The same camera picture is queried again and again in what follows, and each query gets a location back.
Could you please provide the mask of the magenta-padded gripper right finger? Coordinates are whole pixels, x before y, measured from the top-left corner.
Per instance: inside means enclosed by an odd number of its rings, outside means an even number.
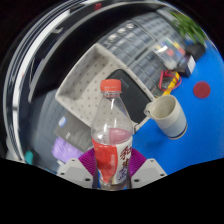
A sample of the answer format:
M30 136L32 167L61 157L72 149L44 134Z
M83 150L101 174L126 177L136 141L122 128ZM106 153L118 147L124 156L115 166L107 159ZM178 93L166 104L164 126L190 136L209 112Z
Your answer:
M154 159L147 159L132 149L128 165L128 187L140 188L166 176L166 172Z

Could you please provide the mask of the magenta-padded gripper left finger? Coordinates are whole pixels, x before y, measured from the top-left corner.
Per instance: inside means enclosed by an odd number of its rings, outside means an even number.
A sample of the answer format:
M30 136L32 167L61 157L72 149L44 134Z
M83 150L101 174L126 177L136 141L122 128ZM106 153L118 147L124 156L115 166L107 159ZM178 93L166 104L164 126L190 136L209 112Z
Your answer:
M91 148L79 158L71 158L57 175L84 188L97 187L97 162Z

